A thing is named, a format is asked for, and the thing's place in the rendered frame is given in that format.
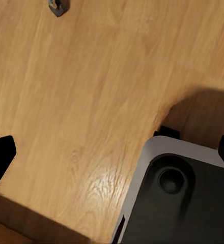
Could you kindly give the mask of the swivel chair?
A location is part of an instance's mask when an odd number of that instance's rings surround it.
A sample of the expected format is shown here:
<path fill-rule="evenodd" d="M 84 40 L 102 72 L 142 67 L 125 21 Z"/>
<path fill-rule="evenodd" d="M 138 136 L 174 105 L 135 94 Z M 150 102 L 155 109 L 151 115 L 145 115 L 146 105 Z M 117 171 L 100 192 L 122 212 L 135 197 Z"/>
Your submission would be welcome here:
<path fill-rule="evenodd" d="M 48 5 L 52 13 L 56 16 L 60 16 L 63 11 L 66 11 L 66 7 L 64 6 L 62 0 L 48 0 Z"/>

